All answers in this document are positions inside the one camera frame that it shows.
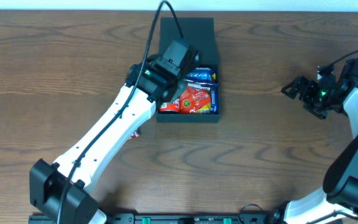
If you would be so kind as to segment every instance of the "blue snack package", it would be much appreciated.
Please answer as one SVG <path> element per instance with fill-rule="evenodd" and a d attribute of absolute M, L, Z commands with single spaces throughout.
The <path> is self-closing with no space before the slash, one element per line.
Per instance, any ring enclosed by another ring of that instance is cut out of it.
<path fill-rule="evenodd" d="M 188 83 L 188 86 L 199 88 L 202 90 L 212 91 L 212 90 L 216 90 L 218 87 L 217 83 L 208 80 L 199 80 L 197 78 L 185 78 L 185 81 Z"/>
<path fill-rule="evenodd" d="M 218 90 L 211 90 L 211 113 L 218 112 Z"/>
<path fill-rule="evenodd" d="M 186 76 L 188 78 L 196 78 L 199 80 L 212 81 L 211 75 L 214 71 L 210 68 L 196 68 L 193 71 L 189 72 Z"/>

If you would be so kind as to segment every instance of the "red snack bag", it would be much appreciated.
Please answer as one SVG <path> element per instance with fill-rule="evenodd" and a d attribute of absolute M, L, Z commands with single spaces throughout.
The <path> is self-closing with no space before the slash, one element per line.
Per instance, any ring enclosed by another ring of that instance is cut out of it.
<path fill-rule="evenodd" d="M 188 86 L 180 95 L 180 113 L 195 113 L 208 103 L 211 103 L 211 96 L 208 91 Z"/>
<path fill-rule="evenodd" d="M 140 129 L 136 129 L 128 139 L 134 139 L 140 136 Z"/>
<path fill-rule="evenodd" d="M 177 98 L 173 103 L 162 103 L 160 107 L 161 113 L 179 113 L 180 112 L 180 102 Z"/>

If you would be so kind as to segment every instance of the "white wall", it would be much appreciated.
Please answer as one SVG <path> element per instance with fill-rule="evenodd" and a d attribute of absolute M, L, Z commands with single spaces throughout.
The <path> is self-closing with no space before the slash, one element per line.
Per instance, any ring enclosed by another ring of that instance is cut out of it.
<path fill-rule="evenodd" d="M 155 10 L 160 0 L 0 0 L 0 9 Z M 171 0 L 177 11 L 358 12 L 358 0 Z"/>

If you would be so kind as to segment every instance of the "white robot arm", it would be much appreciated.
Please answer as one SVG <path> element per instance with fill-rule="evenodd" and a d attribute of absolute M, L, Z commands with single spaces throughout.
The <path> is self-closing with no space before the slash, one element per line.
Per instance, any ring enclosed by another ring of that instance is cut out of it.
<path fill-rule="evenodd" d="M 188 42 L 174 40 L 163 55 L 133 65 L 113 104 L 85 136 L 52 165 L 40 159 L 33 166 L 31 204 L 64 224 L 105 223 L 107 216 L 90 196 L 103 170 L 161 102 L 175 100 L 186 88 L 183 79 L 198 60 L 198 51 Z"/>
<path fill-rule="evenodd" d="M 347 65 L 344 68 L 344 71 L 347 72 L 352 72 L 352 68 L 353 67 L 358 67 L 358 61 L 354 61 L 354 60 L 350 60 L 348 61 Z M 357 86 L 357 80 L 352 80 L 351 78 L 349 78 L 348 80 L 350 80 L 350 82 L 356 82 L 355 86 Z M 326 90 L 322 90 L 322 95 L 327 94 Z M 333 97 L 337 97 L 338 94 L 332 93 Z M 348 92 L 345 92 L 345 99 L 343 100 L 343 110 L 347 116 L 349 117 L 350 120 L 350 124 L 351 124 L 351 129 L 352 129 L 352 135 L 353 138 L 356 140 L 356 138 L 358 138 L 358 88 L 353 88 L 353 89 L 349 89 Z M 326 114 L 324 114 L 324 111 L 319 111 L 318 108 L 313 108 L 312 113 L 314 113 L 315 111 L 317 111 L 320 114 L 323 114 L 324 116 Z M 330 176 L 330 174 L 332 174 L 330 171 L 333 169 L 337 169 L 338 166 L 346 166 L 346 160 L 348 160 L 348 158 L 343 159 L 344 156 L 342 156 L 342 158 L 340 157 L 340 159 L 342 159 L 342 162 L 336 162 L 334 163 L 330 169 L 328 170 L 327 174 L 326 174 L 326 178 L 324 179 L 324 184 L 327 184 L 328 179 L 330 177 L 332 177 L 332 175 Z M 341 172 L 337 172 L 336 176 L 340 176 L 342 175 Z M 356 172 L 349 174 L 349 176 L 351 176 L 351 178 L 358 178 L 358 174 Z M 299 223 L 309 223 L 309 224 L 324 224 L 324 223 L 329 223 L 332 222 L 334 220 L 338 220 L 341 218 L 344 218 L 344 215 L 341 214 L 333 214 L 333 212 L 343 212 L 345 214 L 348 214 L 352 217 L 358 217 L 358 210 L 357 210 L 357 205 L 352 205 L 349 201 L 346 201 L 346 203 L 342 202 L 342 203 L 333 203 L 333 201 L 329 201 L 328 200 L 328 195 L 326 193 L 326 191 L 331 192 L 331 190 L 327 190 L 329 189 L 329 187 L 320 187 L 318 190 L 315 190 L 313 193 L 307 195 L 306 197 L 299 199 L 299 200 L 295 200 L 295 201 L 291 201 L 287 204 L 285 210 L 283 211 L 283 222 L 287 223 L 287 224 L 299 224 Z"/>
<path fill-rule="evenodd" d="M 353 138 L 355 138 L 358 135 L 358 88 L 353 89 L 346 98 L 344 109 L 351 123 Z M 311 223 L 317 220 L 317 217 L 325 217 L 333 211 L 342 211 L 356 216 L 352 210 L 342 205 L 329 203 L 327 201 L 327 194 L 324 192 L 323 187 L 320 187 L 306 197 L 288 203 L 284 214 L 284 221 L 288 224 Z M 341 218 L 344 218 L 344 216 L 329 217 L 318 222 L 318 224 L 329 223 Z"/>

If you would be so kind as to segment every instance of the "black box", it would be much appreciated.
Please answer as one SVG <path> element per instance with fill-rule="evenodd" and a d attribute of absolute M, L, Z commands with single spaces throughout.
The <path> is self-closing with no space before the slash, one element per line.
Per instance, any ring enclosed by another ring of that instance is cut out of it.
<path fill-rule="evenodd" d="M 213 18 L 179 18 L 185 40 L 201 52 L 200 67 L 212 68 L 219 83 L 219 54 L 214 35 Z M 160 47 L 158 52 L 163 54 L 172 40 L 179 40 L 179 32 L 175 20 L 170 17 L 161 19 Z M 220 89 L 218 86 L 218 112 L 216 114 L 156 114 L 158 122 L 192 122 L 217 123 L 221 118 Z"/>

